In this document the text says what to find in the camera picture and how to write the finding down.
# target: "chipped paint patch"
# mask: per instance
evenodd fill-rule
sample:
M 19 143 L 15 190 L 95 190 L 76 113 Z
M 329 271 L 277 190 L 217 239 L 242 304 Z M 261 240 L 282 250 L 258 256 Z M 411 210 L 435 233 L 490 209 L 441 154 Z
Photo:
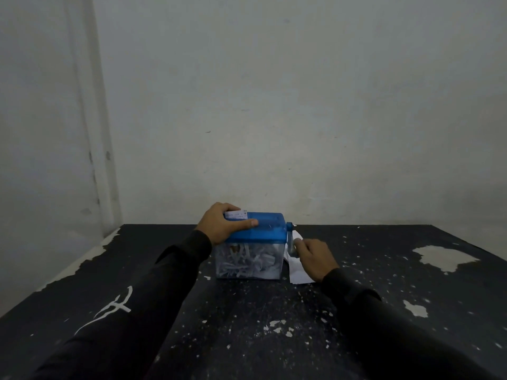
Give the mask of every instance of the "chipped paint patch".
M 405 304 L 405 308 L 412 312 L 414 316 L 428 317 L 428 312 L 424 306 L 410 304 L 407 300 L 403 300 L 403 304 Z
M 65 268 L 63 271 L 61 271 L 59 274 L 57 274 L 51 281 L 48 281 L 44 286 L 37 289 L 35 292 L 40 292 L 42 289 L 47 287 L 49 284 L 54 283 L 55 281 L 59 281 L 61 279 L 64 279 L 68 276 L 72 276 L 73 274 L 76 274 L 78 269 L 80 268 L 81 264 L 85 262 L 86 260 L 92 260 L 94 257 L 100 256 L 105 252 L 105 246 L 109 244 L 115 236 L 118 235 L 118 231 L 120 228 L 116 229 L 113 233 L 111 233 L 109 236 L 107 236 L 100 245 L 97 245 L 96 247 L 90 249 L 88 252 L 86 252 L 83 256 L 78 258 L 75 262 L 73 262 L 71 265 L 69 265 L 67 268 Z
M 422 256 L 420 261 L 423 264 L 430 264 L 440 268 L 446 274 L 447 272 L 456 272 L 459 264 L 480 261 L 478 258 L 456 249 L 435 247 L 434 245 L 416 248 L 413 252 L 419 253 Z

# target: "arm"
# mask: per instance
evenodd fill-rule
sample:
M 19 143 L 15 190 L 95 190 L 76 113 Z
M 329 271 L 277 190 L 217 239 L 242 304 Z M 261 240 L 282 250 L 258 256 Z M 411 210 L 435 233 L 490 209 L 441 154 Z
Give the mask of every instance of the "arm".
M 143 378 L 212 246 L 258 225 L 225 220 L 223 212 L 229 210 L 239 208 L 214 204 L 181 244 L 166 249 L 148 274 L 81 327 L 31 379 Z
M 295 240 L 308 275 L 337 308 L 343 332 L 373 378 L 495 379 L 463 353 L 397 314 L 374 290 L 348 279 L 326 243 Z

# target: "black table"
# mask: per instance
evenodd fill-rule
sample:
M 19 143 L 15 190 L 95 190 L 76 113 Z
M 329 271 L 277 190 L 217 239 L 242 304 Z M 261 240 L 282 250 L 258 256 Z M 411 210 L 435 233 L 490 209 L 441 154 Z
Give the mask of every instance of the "black table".
M 0 379 L 33 371 L 191 229 L 124 225 L 102 255 L 31 294 L 0 319 Z M 430 225 L 296 229 L 325 240 L 347 274 L 374 287 L 414 323 L 507 377 L 506 261 Z M 412 251 L 427 245 L 458 249 L 480 261 L 445 275 Z M 287 264 L 279 281 L 216 280 L 213 258 L 200 271 L 148 379 L 366 378 L 330 316 L 333 305 L 314 284 L 290 284 Z M 428 318 L 415 317 L 403 300 L 425 306 Z M 286 323 L 266 331 L 274 320 Z M 289 327 L 292 337 L 286 336 Z

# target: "sleeve cuff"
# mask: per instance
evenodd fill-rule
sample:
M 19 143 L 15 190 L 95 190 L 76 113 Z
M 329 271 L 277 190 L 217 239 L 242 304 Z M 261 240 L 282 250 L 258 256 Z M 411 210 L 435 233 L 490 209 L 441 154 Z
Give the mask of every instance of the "sleeve cuff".
M 177 247 L 192 256 L 198 264 L 205 261 L 212 252 L 212 242 L 200 230 L 193 230 Z
M 373 289 L 365 287 L 346 277 L 339 268 L 333 269 L 322 280 L 322 292 L 331 299 L 344 299 L 351 305 L 359 295 L 367 293 L 382 301 L 380 295 Z

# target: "white paper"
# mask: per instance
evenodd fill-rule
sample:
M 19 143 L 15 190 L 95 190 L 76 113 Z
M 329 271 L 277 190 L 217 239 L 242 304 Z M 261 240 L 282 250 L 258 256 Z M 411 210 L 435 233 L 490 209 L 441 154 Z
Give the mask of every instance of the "white paper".
M 292 239 L 303 239 L 303 237 L 296 231 L 292 231 Z M 283 252 L 283 258 L 288 263 L 289 279 L 291 284 L 307 284 L 314 283 L 310 276 L 307 275 L 299 257 L 289 256 L 287 251 L 287 244 Z
M 247 219 L 248 218 L 248 214 L 246 212 L 246 210 L 244 209 L 240 209 L 239 211 L 228 211 L 228 212 L 224 212 L 224 215 L 225 215 L 225 218 L 230 220 L 230 219 Z

